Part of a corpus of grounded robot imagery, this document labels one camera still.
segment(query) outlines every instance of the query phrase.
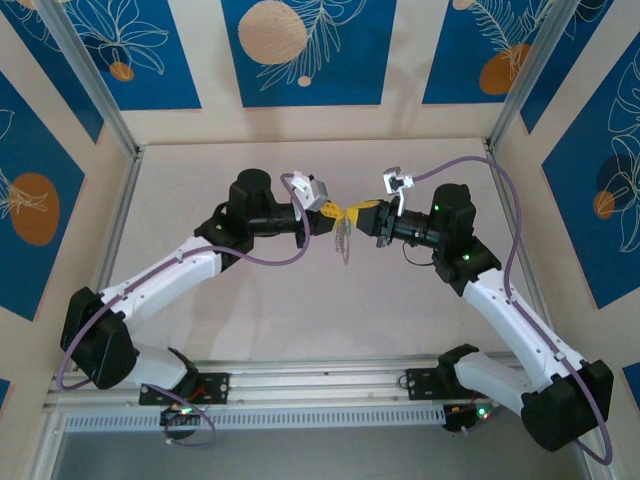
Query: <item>vent grille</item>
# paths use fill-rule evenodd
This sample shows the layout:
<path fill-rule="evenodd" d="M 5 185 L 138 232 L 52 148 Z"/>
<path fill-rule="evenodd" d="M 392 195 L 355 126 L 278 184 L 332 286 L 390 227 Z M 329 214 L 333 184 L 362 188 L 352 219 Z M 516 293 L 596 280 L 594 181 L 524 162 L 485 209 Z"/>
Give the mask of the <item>vent grille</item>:
<path fill-rule="evenodd" d="M 305 408 L 216 411 L 209 415 L 218 430 L 276 428 L 345 428 L 444 425 L 442 406 L 376 408 Z M 131 432 L 160 430 L 159 412 L 72 414 L 66 432 Z M 200 419 L 176 429 L 189 429 Z"/>

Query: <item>cable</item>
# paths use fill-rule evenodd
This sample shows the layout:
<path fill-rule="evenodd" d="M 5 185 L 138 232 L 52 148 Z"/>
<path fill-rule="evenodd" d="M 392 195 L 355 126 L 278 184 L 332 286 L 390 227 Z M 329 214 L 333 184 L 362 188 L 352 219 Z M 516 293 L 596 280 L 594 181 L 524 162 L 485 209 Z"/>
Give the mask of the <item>cable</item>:
<path fill-rule="evenodd" d="M 402 375 L 400 375 L 398 377 L 398 380 L 396 380 L 396 386 L 399 388 L 402 388 L 403 390 L 409 390 L 409 382 L 407 382 L 407 374 L 403 373 Z"/>
<path fill-rule="evenodd" d="M 209 410 L 209 407 L 211 407 L 211 405 L 213 405 L 213 402 L 215 402 L 215 395 L 212 395 L 211 393 L 207 392 L 207 390 L 205 389 L 204 386 L 198 388 L 189 398 L 187 398 L 188 402 L 193 402 L 193 400 L 195 398 L 197 398 L 199 395 L 205 395 L 209 397 L 209 402 L 207 403 L 207 406 L 204 408 L 204 412 L 206 413 Z M 169 433 L 169 427 L 177 424 L 178 426 L 183 426 L 184 423 L 179 423 L 180 420 L 183 420 L 184 422 L 188 422 L 189 419 L 191 418 L 189 413 L 191 413 L 191 408 L 188 409 L 188 412 L 185 413 L 185 409 L 183 407 L 178 408 L 180 405 L 179 402 L 174 403 L 173 405 L 171 405 L 170 407 L 166 408 L 162 413 L 163 414 L 167 414 L 168 412 L 175 412 L 176 410 L 180 410 L 179 412 L 175 412 L 175 416 L 173 416 L 172 418 L 170 418 L 169 420 L 166 421 L 165 424 L 165 428 L 164 428 L 164 436 L 167 439 L 167 443 L 171 444 L 171 443 L 180 443 L 177 441 L 177 439 L 172 436 Z M 185 446 L 185 447 L 192 447 L 193 444 L 185 444 L 185 445 L 181 445 L 181 446 Z"/>
<path fill-rule="evenodd" d="M 560 349 L 558 348 L 558 346 L 545 333 L 545 331 L 542 328 L 540 328 L 540 325 L 538 325 L 535 322 L 535 320 L 533 318 L 531 318 L 531 316 L 517 302 L 517 300 L 511 298 L 512 297 L 512 291 L 511 291 L 511 284 L 509 282 L 509 278 L 511 277 L 511 269 L 513 268 L 513 262 L 515 260 L 516 253 L 518 251 L 518 244 L 520 243 L 521 237 L 522 237 L 522 209 L 521 209 L 521 206 L 520 206 L 520 197 L 518 196 L 518 192 L 516 190 L 516 186 L 513 183 L 513 180 L 511 179 L 509 174 L 506 172 L 506 170 L 504 168 L 502 168 L 500 165 L 498 165 L 496 162 L 488 160 L 488 159 L 486 159 L 484 157 L 465 156 L 465 157 L 456 158 L 455 160 L 451 160 L 451 161 L 449 161 L 449 162 L 447 162 L 447 163 L 445 163 L 443 165 L 440 165 L 437 168 L 434 168 L 433 170 L 431 170 L 431 171 L 429 171 L 427 173 L 424 173 L 422 175 L 418 175 L 417 177 L 413 177 L 413 181 L 415 183 L 415 182 L 419 182 L 421 180 L 425 180 L 425 179 L 427 179 L 429 177 L 432 177 L 432 176 L 442 172 L 443 170 L 446 170 L 447 168 L 453 167 L 454 165 L 457 165 L 457 164 L 463 163 L 463 162 L 480 162 L 480 163 L 485 163 L 485 164 L 489 165 L 491 168 L 495 169 L 498 173 L 500 173 L 502 178 L 504 178 L 504 180 L 506 181 L 507 185 L 509 186 L 509 190 L 511 190 L 511 195 L 513 196 L 513 201 L 514 201 L 515 210 L 516 210 L 516 231 L 515 231 L 515 233 L 513 235 L 513 244 L 511 245 L 511 251 L 509 252 L 509 257 L 507 258 L 507 264 L 506 264 L 505 269 L 504 269 L 504 291 L 505 291 L 507 297 L 511 300 L 511 303 L 516 308 L 518 313 L 520 313 L 520 315 L 522 315 L 524 317 L 524 319 L 529 323 L 529 325 L 531 325 L 531 327 L 536 331 L 536 333 L 540 336 L 540 338 L 542 338 L 544 340 L 544 342 L 548 345 L 548 347 L 551 349 L 551 351 L 554 354 L 560 353 Z M 561 361 L 562 365 L 567 369 L 567 371 L 571 374 L 571 376 L 574 378 L 574 380 L 577 382 L 577 384 L 580 386 L 580 389 L 582 390 L 582 393 L 586 397 L 587 402 L 589 403 L 589 406 L 591 407 L 591 410 L 593 411 L 593 414 L 594 414 L 594 416 L 596 418 L 596 421 L 598 422 L 598 427 L 600 428 L 600 432 L 602 433 L 602 439 L 604 441 L 605 455 L 604 455 L 604 457 L 598 456 L 598 454 L 596 454 L 593 450 L 591 450 L 589 447 L 587 447 L 585 444 L 583 444 L 578 439 L 574 440 L 574 442 L 587 455 L 589 455 L 591 458 L 593 458 L 596 462 L 598 462 L 598 463 L 600 463 L 602 465 L 609 465 L 613 460 L 613 445 L 611 444 L 611 437 L 609 435 L 609 430 L 607 428 L 607 425 L 606 425 L 606 423 L 604 421 L 604 417 L 602 416 L 602 412 L 600 412 L 600 408 L 598 408 L 598 404 L 596 403 L 595 398 L 593 398 L 593 395 L 589 391 L 589 388 L 584 383 L 584 381 L 582 380 L 580 375 L 578 375 L 578 372 L 576 372 L 576 370 L 573 368 L 571 363 L 566 358 L 563 358 L 560 361 Z"/>
<path fill-rule="evenodd" d="M 416 262 L 412 262 L 411 260 L 409 260 L 409 257 L 407 257 L 406 246 L 407 246 L 407 242 L 404 242 L 402 244 L 402 254 L 404 255 L 404 259 L 407 262 L 409 262 L 411 265 L 415 265 L 416 267 L 430 267 L 430 266 L 433 265 L 433 262 L 431 262 L 431 263 L 416 263 Z"/>
<path fill-rule="evenodd" d="M 478 419 L 478 421 L 476 422 L 475 425 L 473 425 L 473 426 L 471 426 L 469 428 L 465 427 L 463 430 L 458 432 L 457 435 L 467 436 L 468 434 L 474 432 L 478 428 L 480 428 L 480 427 L 486 425 L 487 423 L 489 423 L 491 420 L 496 418 L 498 415 L 500 415 L 505 410 L 506 410 L 506 408 L 503 407 L 502 405 L 499 405 L 499 406 L 495 407 L 493 410 L 491 410 L 491 413 L 489 414 L 489 416 L 487 418 Z"/>
<path fill-rule="evenodd" d="M 286 265 L 291 265 L 292 263 L 297 262 L 298 260 L 300 260 L 300 258 L 302 258 L 302 256 L 306 253 L 306 251 L 309 248 L 309 242 L 311 241 L 311 227 L 309 225 L 309 219 L 307 218 L 307 215 L 306 215 L 306 212 L 304 210 L 304 207 L 302 206 L 302 203 L 300 202 L 298 197 L 295 195 L 293 187 L 291 185 L 289 185 L 289 183 L 287 182 L 287 179 L 292 178 L 292 177 L 293 177 L 293 175 L 291 173 L 283 173 L 282 175 L 280 175 L 280 181 L 284 185 L 284 188 L 286 188 L 287 192 L 289 192 L 289 195 L 291 195 L 291 200 L 293 201 L 293 203 L 298 207 L 298 209 L 301 212 L 303 212 L 303 214 L 302 214 L 302 224 L 304 225 L 304 236 L 305 236 L 302 248 L 293 257 L 291 257 L 291 258 L 289 258 L 287 260 L 277 260 L 277 261 L 262 260 L 262 259 L 259 259 L 259 258 L 256 258 L 256 257 L 252 257 L 251 255 L 247 255 L 245 253 L 239 252 L 237 250 L 233 250 L 231 248 L 212 245 L 210 247 L 194 248 L 193 250 L 189 250 L 188 252 L 185 252 L 183 254 L 183 256 L 182 256 L 182 259 L 183 259 L 182 261 L 184 261 L 184 259 L 186 259 L 186 258 L 189 258 L 189 257 L 191 257 L 193 255 L 197 255 L 197 254 L 202 253 L 202 252 L 227 253 L 229 255 L 234 255 L 236 257 L 242 258 L 244 260 L 248 260 L 248 261 L 256 263 L 258 265 L 264 265 L 264 266 L 268 266 L 268 267 L 283 267 L 283 266 L 286 266 Z M 160 272 L 166 270 L 167 268 L 169 268 L 172 265 L 175 265 L 176 263 L 179 263 L 179 260 L 178 260 L 178 258 L 173 257 L 170 260 L 167 260 L 166 262 L 158 265 L 156 268 L 151 270 L 146 275 L 143 275 L 142 277 L 140 277 L 138 280 L 136 280 L 135 282 L 133 282 L 131 285 L 129 285 L 127 288 L 124 289 L 124 298 L 126 298 L 129 294 L 131 294 L 140 285 L 142 285 L 145 282 L 149 281 L 151 278 L 155 277 Z M 59 390 L 62 390 L 62 391 L 75 390 L 75 389 L 80 388 L 80 387 L 82 387 L 84 385 L 87 385 L 88 383 L 91 383 L 90 379 L 86 379 L 86 380 L 82 380 L 81 382 L 78 382 L 78 383 L 73 384 L 73 385 L 65 385 L 62 380 L 63 380 L 63 377 L 64 377 L 64 372 L 67 369 L 67 366 L 69 365 L 69 362 L 71 361 L 71 356 L 75 352 L 76 348 L 78 348 L 78 345 L 80 344 L 80 341 L 84 338 L 84 336 L 91 329 L 91 327 L 93 327 L 96 324 L 96 322 L 98 320 L 100 320 L 100 318 L 102 318 L 102 316 L 108 310 L 110 310 L 114 305 L 116 305 L 120 300 L 122 300 L 122 298 L 123 297 L 121 295 L 116 295 L 111 300 L 109 300 L 102 308 L 100 308 L 96 313 L 94 313 L 91 316 L 91 318 L 89 318 L 89 321 L 87 321 L 87 323 L 78 331 L 76 336 L 73 338 L 73 340 L 69 344 L 69 347 L 67 348 L 66 352 L 64 353 L 64 356 L 62 357 L 62 362 L 60 363 L 60 367 L 58 368 L 58 372 L 56 374 L 56 386 L 58 387 Z M 206 422 L 211 427 L 211 429 L 212 429 L 212 431 L 214 433 L 214 436 L 215 436 L 215 431 L 216 431 L 215 430 L 215 426 L 214 426 L 213 422 L 211 421 L 211 419 L 205 414 L 204 411 L 202 411 L 201 409 L 199 409 L 195 405 L 192 405 L 191 403 L 189 403 L 184 398 L 181 398 L 178 395 L 176 395 L 175 393 L 170 392 L 169 390 L 166 390 L 166 389 L 164 389 L 162 387 L 159 387 L 157 385 L 147 385 L 147 386 L 149 388 L 152 388 L 153 390 L 163 394 L 163 395 L 166 395 L 167 397 L 169 397 L 169 398 L 171 398 L 171 399 L 173 399 L 173 400 L 175 400 L 177 402 L 180 402 L 182 405 L 185 405 L 185 406 L 191 408 L 195 413 L 197 413 L 200 416 L 200 418 L 202 418 L 202 420 L 204 422 Z M 203 442 L 203 443 L 195 444 L 195 445 L 184 444 L 184 443 L 181 443 L 181 442 L 173 442 L 173 440 L 172 440 L 172 442 L 175 443 L 176 445 L 180 445 L 180 446 L 202 448 L 202 447 L 210 445 L 214 440 L 214 436 L 212 436 L 212 438 L 207 442 Z"/>
<path fill-rule="evenodd" d="M 216 209 L 213 211 L 213 217 L 217 217 L 218 215 L 222 214 L 222 210 L 224 210 L 225 208 L 227 208 L 227 205 L 229 204 L 229 202 L 224 202 L 221 203 L 220 205 L 218 205 L 216 207 Z"/>

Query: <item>white floor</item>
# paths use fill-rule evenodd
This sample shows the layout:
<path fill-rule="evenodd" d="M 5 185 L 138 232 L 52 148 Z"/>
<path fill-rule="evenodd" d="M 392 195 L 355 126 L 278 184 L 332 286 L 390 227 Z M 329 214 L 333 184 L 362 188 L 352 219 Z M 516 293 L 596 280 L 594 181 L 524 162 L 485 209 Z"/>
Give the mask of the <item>white floor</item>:
<path fill-rule="evenodd" d="M 226 201 L 245 168 L 273 179 L 287 201 L 280 173 L 301 170 L 326 182 L 346 207 L 388 198 L 382 172 L 400 165 L 424 173 L 463 155 L 484 156 L 479 139 L 381 140 L 148 147 L 127 218 L 112 282 L 121 282 L 166 256 Z M 477 207 L 476 234 L 503 262 L 511 235 L 489 167 L 467 163 L 419 183 L 408 208 L 428 212 L 433 190 L 466 183 Z M 292 360 L 439 354 L 461 343 L 488 352 L 507 347 L 488 322 L 442 283 L 429 267 L 408 264 L 401 242 L 384 249 L 354 229 L 348 266 L 333 235 L 313 237 L 296 264 L 273 268 L 238 262 L 169 305 L 137 335 L 173 346 L 188 357 Z M 257 239 L 254 255 L 284 259 L 295 253 L 292 235 Z M 408 249 L 428 261 L 426 249 Z M 515 286 L 528 297 L 517 265 Z"/>

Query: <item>beige wall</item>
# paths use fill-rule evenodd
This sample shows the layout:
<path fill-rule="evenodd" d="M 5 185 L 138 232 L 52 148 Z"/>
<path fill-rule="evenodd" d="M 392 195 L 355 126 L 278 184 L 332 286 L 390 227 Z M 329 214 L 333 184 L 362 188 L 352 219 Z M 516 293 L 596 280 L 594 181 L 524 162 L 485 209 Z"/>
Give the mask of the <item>beige wall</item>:
<path fill-rule="evenodd" d="M 202 110 L 123 116 L 141 144 L 486 136 L 501 103 L 422 105 L 450 1 L 397 0 L 380 106 L 245 109 L 221 2 L 169 0 Z"/>
<path fill-rule="evenodd" d="M 640 4 L 616 0 L 532 135 L 518 120 L 497 150 L 522 198 L 525 245 L 556 328 L 588 360 L 601 358 L 614 371 L 608 425 L 621 478 L 629 479 L 640 472 L 640 412 L 621 369 L 640 360 L 640 290 L 595 307 L 541 165 L 638 31 Z"/>
<path fill-rule="evenodd" d="M 0 45 L 0 70 L 85 174 L 35 321 L 0 307 L 0 378 L 12 382 L 0 417 L 0 478 L 16 479 L 36 446 L 69 297 L 94 280 L 129 160 L 106 128 L 93 144 L 1 14 Z"/>

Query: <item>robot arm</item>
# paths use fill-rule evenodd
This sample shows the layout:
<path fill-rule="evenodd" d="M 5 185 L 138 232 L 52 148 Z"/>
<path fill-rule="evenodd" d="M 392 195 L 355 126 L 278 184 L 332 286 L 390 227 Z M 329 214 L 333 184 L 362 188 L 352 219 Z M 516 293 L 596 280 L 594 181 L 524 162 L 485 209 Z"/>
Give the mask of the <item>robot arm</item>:
<path fill-rule="evenodd" d="M 291 185 L 308 212 L 311 234 L 330 232 L 335 219 L 320 211 L 327 201 L 324 184 L 296 172 Z M 188 359 L 173 349 L 136 342 L 133 336 L 158 310 L 231 267 L 238 256 L 230 249 L 246 254 L 253 249 L 255 237 L 280 233 L 295 234 L 298 247 L 302 247 L 302 212 L 295 204 L 276 203 L 270 188 L 267 173 L 241 172 L 230 187 L 229 201 L 216 208 L 173 253 L 119 285 L 99 293 L 85 287 L 72 296 L 60 342 L 65 351 L 98 310 L 117 301 L 71 355 L 98 388 L 111 388 L 126 380 L 158 385 L 183 397 L 192 393 L 198 372 Z"/>
<path fill-rule="evenodd" d="M 524 373 L 488 358 L 471 345 L 442 355 L 438 375 L 448 391 L 480 392 L 522 417 L 531 436 L 543 448 L 555 451 L 597 426 L 585 394 L 565 366 L 568 362 L 587 385 L 606 419 L 613 374 L 601 361 L 585 359 L 558 337 L 511 286 L 504 288 L 498 259 L 473 235 L 476 209 L 466 185 L 446 184 L 434 193 L 429 215 L 404 208 L 402 189 L 413 179 L 387 170 L 384 181 L 391 202 L 374 200 L 348 211 L 350 221 L 377 246 L 399 239 L 411 246 L 433 249 L 436 273 L 482 313 L 520 360 Z M 524 309 L 528 319 L 516 308 Z M 541 333 L 557 347 L 550 348 Z"/>

